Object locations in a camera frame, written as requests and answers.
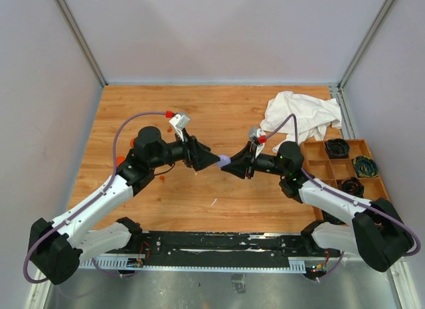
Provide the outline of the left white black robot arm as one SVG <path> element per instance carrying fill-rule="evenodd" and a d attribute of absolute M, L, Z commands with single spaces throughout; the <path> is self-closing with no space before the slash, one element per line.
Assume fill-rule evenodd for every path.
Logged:
<path fill-rule="evenodd" d="M 44 274 L 45 280 L 58 285 L 91 258 L 115 249 L 138 251 L 142 245 L 138 223 L 124 217 L 105 229 L 95 230 L 94 225 L 146 188 L 154 180 L 156 168 L 183 161 L 200 171 L 219 160 L 208 146 L 186 131 L 167 143 L 158 128 L 142 128 L 127 156 L 115 160 L 111 176 L 97 190 L 51 221 L 40 218 L 33 223 L 23 263 L 25 279 L 38 282 L 28 273 L 30 263 Z"/>

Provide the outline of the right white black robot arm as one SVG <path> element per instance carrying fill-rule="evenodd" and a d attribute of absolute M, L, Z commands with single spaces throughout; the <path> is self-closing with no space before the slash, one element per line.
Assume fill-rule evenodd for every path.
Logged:
<path fill-rule="evenodd" d="M 322 182 L 303 168 L 304 157 L 295 142 L 284 142 L 276 155 L 260 154 L 256 148 L 248 142 L 232 157 L 221 155 L 218 166 L 241 179 L 250 179 L 256 172 L 278 175 L 286 197 L 342 221 L 342 225 L 315 221 L 307 226 L 301 238 L 305 254 L 335 249 L 358 255 L 371 268 L 385 272 L 401 257 L 420 251 L 418 236 L 402 222 L 390 201 L 356 197 Z"/>

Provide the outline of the purple earbud charging case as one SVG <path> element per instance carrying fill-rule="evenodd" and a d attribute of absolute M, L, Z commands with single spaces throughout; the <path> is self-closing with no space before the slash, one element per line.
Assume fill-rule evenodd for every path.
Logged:
<path fill-rule="evenodd" d="M 219 157 L 219 161 L 216 163 L 216 166 L 219 168 L 227 166 L 232 161 L 231 158 L 228 157 L 227 155 L 219 155 L 218 157 Z"/>

